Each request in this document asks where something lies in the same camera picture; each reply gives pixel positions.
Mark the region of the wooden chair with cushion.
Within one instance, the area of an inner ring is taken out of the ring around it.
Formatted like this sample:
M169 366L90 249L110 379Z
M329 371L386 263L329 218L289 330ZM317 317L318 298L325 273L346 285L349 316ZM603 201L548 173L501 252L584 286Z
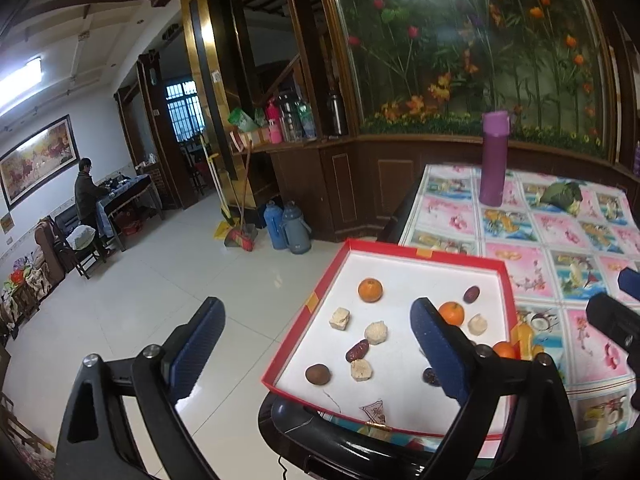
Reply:
M100 248L99 232L92 226L78 224L66 234L58 224L49 218L54 235L54 248L63 260L71 263L78 274L88 280L90 275L86 263L90 258L106 263L106 249Z

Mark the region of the fruit print tablecloth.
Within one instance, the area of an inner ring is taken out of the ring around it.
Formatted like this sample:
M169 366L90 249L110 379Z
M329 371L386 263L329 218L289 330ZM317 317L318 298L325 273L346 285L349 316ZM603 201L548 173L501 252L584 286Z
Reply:
M629 307L618 274L639 265L639 232L621 192L581 183L576 217L539 200L550 176L509 172L499 207L480 202L480 170L425 169L402 230L400 246L500 260L514 298L508 340L522 358L547 353L555 362L574 412L581 444L627 437L638 420L625 352L587 320L589 299L608 292ZM398 444L434 450L441 437L405 434L384 424L382 402L364 407L368 422L326 413L338 426Z

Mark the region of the steel thermos flask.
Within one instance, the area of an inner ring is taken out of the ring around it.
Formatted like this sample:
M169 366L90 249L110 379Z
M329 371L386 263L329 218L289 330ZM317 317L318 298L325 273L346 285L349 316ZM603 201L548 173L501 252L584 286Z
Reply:
M328 107L333 120L334 136L346 136L348 128L345 122L345 111L341 96L336 92L330 92Z

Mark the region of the blue thermos jug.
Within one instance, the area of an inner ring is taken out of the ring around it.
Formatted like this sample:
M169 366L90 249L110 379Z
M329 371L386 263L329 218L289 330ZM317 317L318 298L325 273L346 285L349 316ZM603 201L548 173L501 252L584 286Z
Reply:
M273 200L270 200L264 211L264 221L272 247L275 250L288 248L281 228L282 217L283 209Z

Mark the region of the red white shallow box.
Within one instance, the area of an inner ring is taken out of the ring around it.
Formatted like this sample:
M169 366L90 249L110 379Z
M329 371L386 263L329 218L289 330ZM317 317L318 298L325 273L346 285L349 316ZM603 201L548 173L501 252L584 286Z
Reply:
M384 288L382 298L373 304L358 296L358 285L365 278L376 278ZM516 315L502 261L348 240L300 309L262 383L279 396L352 422L368 422L364 407L382 402L387 428L441 437L454 421L459 404L442 388L422 380L430 363L413 336L410 308L422 297L435 307L447 301L462 302L465 291L474 285L480 288L480 296L474 304L464 306L465 316L483 315L488 330L480 336L466 336L488 346L508 340ZM346 330L334 330L329 324L337 308L350 312ZM372 378L356 382L345 354L366 339L364 330L378 321L386 324L388 337L370 346L363 358L372 367ZM318 363L332 373L324 386L311 385L305 378L306 368Z

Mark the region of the brown kiwi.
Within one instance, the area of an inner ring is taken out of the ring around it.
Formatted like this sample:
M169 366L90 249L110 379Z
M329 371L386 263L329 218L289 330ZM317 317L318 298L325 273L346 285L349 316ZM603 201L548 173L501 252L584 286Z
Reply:
M318 363L307 367L305 370L305 378L314 386L324 386L332 379L332 373L324 364Z

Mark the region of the dark side table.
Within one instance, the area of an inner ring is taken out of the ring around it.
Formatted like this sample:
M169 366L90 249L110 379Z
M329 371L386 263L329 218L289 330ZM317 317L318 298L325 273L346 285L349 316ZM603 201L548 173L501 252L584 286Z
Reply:
M155 183L148 174L126 180L96 203L101 234L121 252L126 250L125 234L124 229L117 226L115 219L122 210L137 202L150 205L161 219L165 218Z

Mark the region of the dark wrinkled jujube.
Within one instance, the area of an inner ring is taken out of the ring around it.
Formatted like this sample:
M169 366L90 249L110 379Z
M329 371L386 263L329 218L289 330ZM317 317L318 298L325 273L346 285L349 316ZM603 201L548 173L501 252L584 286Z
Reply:
M422 380L430 386L439 387L440 382L435 374L434 370L431 367L427 367L422 373Z

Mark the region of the beige sugarcane chunk small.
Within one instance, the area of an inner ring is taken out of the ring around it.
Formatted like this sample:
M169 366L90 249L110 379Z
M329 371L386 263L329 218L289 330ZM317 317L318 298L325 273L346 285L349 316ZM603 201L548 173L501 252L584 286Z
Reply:
M474 336L483 335L488 330L488 321L481 314L476 314L470 318L468 330Z

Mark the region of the orange mandarin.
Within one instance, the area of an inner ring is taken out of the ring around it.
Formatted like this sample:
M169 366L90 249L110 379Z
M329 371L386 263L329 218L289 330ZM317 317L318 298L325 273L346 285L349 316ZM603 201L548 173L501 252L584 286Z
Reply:
M365 278L357 288L359 298L367 304L380 300L384 294L382 283L376 278Z
M492 350L494 350L500 358L503 359L511 359L516 360L518 358L518 352L516 352L513 344L510 344L509 341L499 341L492 346Z
M460 327L465 319L465 310L462 304L455 301L444 302L439 308L440 316L450 325Z

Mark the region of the purple thermos bottle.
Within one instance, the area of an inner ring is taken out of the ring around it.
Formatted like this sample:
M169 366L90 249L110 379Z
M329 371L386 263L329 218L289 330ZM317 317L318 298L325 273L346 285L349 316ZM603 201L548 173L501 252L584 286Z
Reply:
M480 202L484 205L499 207L502 204L510 132L510 116L506 110L483 115Z

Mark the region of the green leafy vegetable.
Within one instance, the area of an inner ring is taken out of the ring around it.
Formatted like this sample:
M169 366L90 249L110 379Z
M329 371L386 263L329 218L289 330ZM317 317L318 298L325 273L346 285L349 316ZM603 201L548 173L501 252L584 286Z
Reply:
M539 201L576 217L582 206L582 190L575 181L554 182L542 193Z

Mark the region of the framed landscape painting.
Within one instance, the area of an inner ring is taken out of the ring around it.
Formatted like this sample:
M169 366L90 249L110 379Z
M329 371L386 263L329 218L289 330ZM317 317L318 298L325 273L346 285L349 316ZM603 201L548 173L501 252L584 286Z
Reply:
M41 128L1 156L1 189L14 209L26 197L78 162L70 115Z

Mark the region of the red broom and dustpan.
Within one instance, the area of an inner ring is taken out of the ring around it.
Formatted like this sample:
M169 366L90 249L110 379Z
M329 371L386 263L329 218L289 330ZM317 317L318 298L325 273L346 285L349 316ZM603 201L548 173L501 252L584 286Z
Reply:
M235 200L235 208L239 213L239 217L235 218L232 214L232 206L224 195L224 186L222 185L221 177L215 162L217 153L215 153L213 148L205 141L205 136L202 134L200 135L200 142L209 173L214 182L214 188L220 203L222 218L224 218L224 222L221 223L221 228L217 228L215 234L222 235L224 237L224 246L237 247L243 249L244 252L251 252L255 246L256 234L255 229L251 228L246 223L245 218L246 187L248 183L247 177L244 177L241 195L238 195L233 181L230 180L230 188Z

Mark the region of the person in dark jacket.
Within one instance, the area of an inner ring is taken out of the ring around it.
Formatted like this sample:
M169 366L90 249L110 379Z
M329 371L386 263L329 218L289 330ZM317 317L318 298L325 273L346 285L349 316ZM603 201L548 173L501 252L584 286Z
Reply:
M98 216L96 215L96 203L110 194L110 190L94 184L90 174L91 167L92 163L88 157L83 157L78 162L78 175L74 187L75 206L79 222L84 226L91 226L96 231L94 236L96 248L98 248L102 258L107 258L111 255L111 251L104 246L101 240Z

